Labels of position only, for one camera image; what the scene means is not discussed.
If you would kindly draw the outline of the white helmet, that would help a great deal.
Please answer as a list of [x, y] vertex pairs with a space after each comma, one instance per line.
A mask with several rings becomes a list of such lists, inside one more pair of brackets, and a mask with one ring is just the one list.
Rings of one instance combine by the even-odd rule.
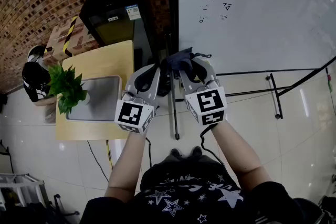
[[42, 45], [36, 45], [32, 47], [27, 56], [27, 62], [38, 62], [45, 54], [46, 47]]

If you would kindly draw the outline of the yellow black floor tape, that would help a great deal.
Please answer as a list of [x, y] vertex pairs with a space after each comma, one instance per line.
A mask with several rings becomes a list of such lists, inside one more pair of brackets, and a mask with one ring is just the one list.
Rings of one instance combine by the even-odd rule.
[[109, 160], [111, 169], [113, 169], [113, 162], [112, 162], [112, 158], [111, 158], [111, 150], [110, 150], [110, 146], [109, 146], [109, 140], [106, 140], [106, 147], [107, 147], [107, 153], [108, 153], [108, 160]]

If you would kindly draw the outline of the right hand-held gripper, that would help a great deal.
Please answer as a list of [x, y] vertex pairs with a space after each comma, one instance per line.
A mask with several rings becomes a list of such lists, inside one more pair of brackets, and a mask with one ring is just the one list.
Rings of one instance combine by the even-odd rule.
[[194, 73], [180, 70], [180, 81], [185, 102], [200, 126], [209, 126], [224, 120], [226, 97], [219, 85], [214, 68], [202, 59], [193, 59]]

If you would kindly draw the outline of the green leafy plant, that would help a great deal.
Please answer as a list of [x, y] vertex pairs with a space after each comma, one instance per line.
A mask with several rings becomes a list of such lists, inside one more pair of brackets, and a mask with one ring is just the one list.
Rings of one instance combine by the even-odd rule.
[[75, 67], [64, 69], [61, 65], [48, 67], [50, 75], [49, 95], [58, 97], [60, 114], [70, 114], [72, 108], [87, 97], [87, 90], [82, 88], [82, 74], [76, 75]]

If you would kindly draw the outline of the large whiteboard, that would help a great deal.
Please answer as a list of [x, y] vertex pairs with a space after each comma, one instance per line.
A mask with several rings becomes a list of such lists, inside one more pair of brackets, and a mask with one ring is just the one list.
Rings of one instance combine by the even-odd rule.
[[173, 48], [217, 72], [319, 68], [336, 57], [336, 0], [170, 0]]

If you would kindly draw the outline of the black metal folding stand legs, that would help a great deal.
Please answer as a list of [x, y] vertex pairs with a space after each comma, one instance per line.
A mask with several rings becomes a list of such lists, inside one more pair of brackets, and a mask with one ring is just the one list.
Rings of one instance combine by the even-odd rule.
[[[164, 34], [164, 40], [165, 40], [165, 47], [166, 47], [166, 57], [169, 57], [171, 55], [171, 52], [174, 52], [175, 49], [173, 49], [172, 46], [172, 37], [171, 34]], [[242, 68], [240, 68], [240, 65], [243, 65], [245, 63], [248, 63], [248, 60], [253, 60], [252, 55], [249, 54], [242, 54], [240, 55], [237, 51], [234, 52], [233, 49], [220, 49], [219, 52], [216, 54], [213, 54], [216, 59], [214, 60], [215, 68], [219, 68], [220, 70], [225, 69], [226, 71], [232, 71], [232, 72], [219, 72], [217, 73], [217, 76], [235, 76], [235, 75], [243, 75], [243, 74], [257, 74], [257, 73], [269, 73], [265, 77], [266, 81], [270, 82], [270, 88], [267, 89], [261, 89], [261, 90], [254, 90], [254, 91], [244, 91], [244, 92], [235, 92], [235, 93], [227, 93], [225, 97], [237, 97], [241, 95], [248, 95], [248, 94], [256, 94], [256, 93], [274, 93], [275, 94], [275, 99], [276, 99], [276, 108], [277, 108], [277, 113], [275, 114], [276, 119], [283, 119], [283, 112], [282, 112], [282, 107], [281, 107], [281, 102], [280, 102], [280, 97], [287, 92], [293, 90], [294, 88], [298, 87], [299, 85], [303, 84], [304, 82], [308, 81], [310, 78], [318, 74], [320, 71], [323, 69], [326, 69], [326, 72], [328, 71], [327, 67], [331, 65], [333, 62], [336, 61], [336, 56], [334, 56], [332, 59], [330, 59], [327, 63], [325, 63], [322, 67], [320, 68], [287, 68], [287, 69], [270, 69], [270, 68], [264, 68], [263, 70], [248, 70], [248, 71], [242, 71]], [[280, 61], [285, 61], [284, 58], [278, 57], [275, 55], [271, 55], [270, 52], [267, 52], [264, 56], [266, 56], [266, 60], [269, 60], [268, 62], [270, 63], [271, 58], [274, 58], [274, 61], [277, 61], [280, 59]], [[169, 79], [170, 79], [170, 93], [171, 93], [171, 98], [172, 98], [172, 104], [173, 104], [173, 115], [174, 115], [174, 128], [175, 128], [175, 133], [173, 138], [175, 140], [180, 139], [180, 135], [178, 133], [178, 127], [177, 127], [177, 112], [176, 112], [176, 103], [177, 102], [184, 102], [184, 99], [176, 99], [175, 97], [175, 89], [174, 89], [174, 80], [175, 80], [175, 75], [174, 71], [169, 71]], [[276, 82], [274, 79], [274, 75], [272, 74], [273, 72], [291, 72], [291, 71], [311, 71], [309, 74], [307, 74], [305, 77], [302, 79], [298, 80], [294, 84], [290, 86], [285, 86], [285, 87], [277, 87]]]

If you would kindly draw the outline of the person's left forearm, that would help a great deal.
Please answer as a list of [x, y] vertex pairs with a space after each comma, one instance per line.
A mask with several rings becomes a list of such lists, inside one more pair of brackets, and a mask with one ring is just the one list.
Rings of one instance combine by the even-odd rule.
[[123, 203], [133, 199], [146, 137], [144, 134], [130, 133], [109, 178], [106, 197], [116, 198]]

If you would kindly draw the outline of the black wheeled chair base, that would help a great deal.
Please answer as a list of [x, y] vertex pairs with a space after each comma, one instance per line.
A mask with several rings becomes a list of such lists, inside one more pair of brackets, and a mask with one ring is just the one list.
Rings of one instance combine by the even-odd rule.
[[68, 210], [66, 204], [62, 202], [61, 196], [59, 194], [54, 195], [54, 208], [55, 211], [64, 217], [79, 216], [80, 212], [76, 210]]

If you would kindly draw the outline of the white metal rack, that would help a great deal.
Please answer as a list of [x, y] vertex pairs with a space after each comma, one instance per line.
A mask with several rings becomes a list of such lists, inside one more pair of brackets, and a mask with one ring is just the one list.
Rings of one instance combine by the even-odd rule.
[[9, 204], [27, 207], [29, 204], [42, 204], [45, 208], [48, 198], [43, 194], [44, 181], [29, 174], [0, 173], [0, 211], [6, 211]]

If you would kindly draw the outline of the dark blue cloth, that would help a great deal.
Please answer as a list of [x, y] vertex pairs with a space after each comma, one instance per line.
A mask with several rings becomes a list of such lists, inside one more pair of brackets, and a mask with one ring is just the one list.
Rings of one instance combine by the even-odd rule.
[[179, 76], [177, 74], [179, 71], [185, 71], [188, 78], [194, 80], [197, 74], [192, 66], [192, 59], [199, 56], [210, 58], [212, 55], [200, 52], [193, 53], [192, 50], [193, 47], [189, 47], [163, 59], [160, 64], [161, 76], [167, 76], [171, 71], [173, 71], [176, 76]]

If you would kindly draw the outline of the cardboard box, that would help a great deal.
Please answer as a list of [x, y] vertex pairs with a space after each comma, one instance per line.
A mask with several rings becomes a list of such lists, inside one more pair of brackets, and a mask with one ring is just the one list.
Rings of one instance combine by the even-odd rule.
[[72, 56], [99, 48], [79, 16], [56, 25], [49, 37], [43, 62], [50, 66]]

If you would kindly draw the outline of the light wooden table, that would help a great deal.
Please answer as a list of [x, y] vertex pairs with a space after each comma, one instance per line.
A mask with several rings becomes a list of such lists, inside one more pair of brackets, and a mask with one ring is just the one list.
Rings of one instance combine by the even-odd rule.
[[[93, 79], [111, 75], [121, 77], [122, 89], [134, 72], [133, 42], [131, 40], [87, 51], [62, 62], [62, 67], [74, 67], [76, 75]], [[56, 113], [56, 139], [60, 141], [115, 140], [128, 137], [112, 122], [68, 121]]]

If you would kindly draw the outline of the silver tray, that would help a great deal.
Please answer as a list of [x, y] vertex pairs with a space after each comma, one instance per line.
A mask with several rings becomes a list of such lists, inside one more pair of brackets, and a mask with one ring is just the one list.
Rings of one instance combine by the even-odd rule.
[[68, 121], [114, 122], [117, 101], [121, 98], [122, 79], [118, 75], [82, 80], [86, 99], [67, 113]]

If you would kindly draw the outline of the person's right forearm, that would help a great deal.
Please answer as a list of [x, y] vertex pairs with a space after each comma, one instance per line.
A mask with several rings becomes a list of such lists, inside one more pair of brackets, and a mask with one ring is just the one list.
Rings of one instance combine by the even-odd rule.
[[244, 191], [271, 181], [256, 152], [227, 121], [219, 122], [211, 132]]

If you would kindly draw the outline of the person's black star-print shirt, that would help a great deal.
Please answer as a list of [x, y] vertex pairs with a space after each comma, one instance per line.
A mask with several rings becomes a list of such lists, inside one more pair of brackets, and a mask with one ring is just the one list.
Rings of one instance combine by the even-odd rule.
[[80, 224], [303, 224], [304, 214], [282, 184], [242, 190], [222, 165], [169, 162], [142, 177], [128, 202], [88, 201]]

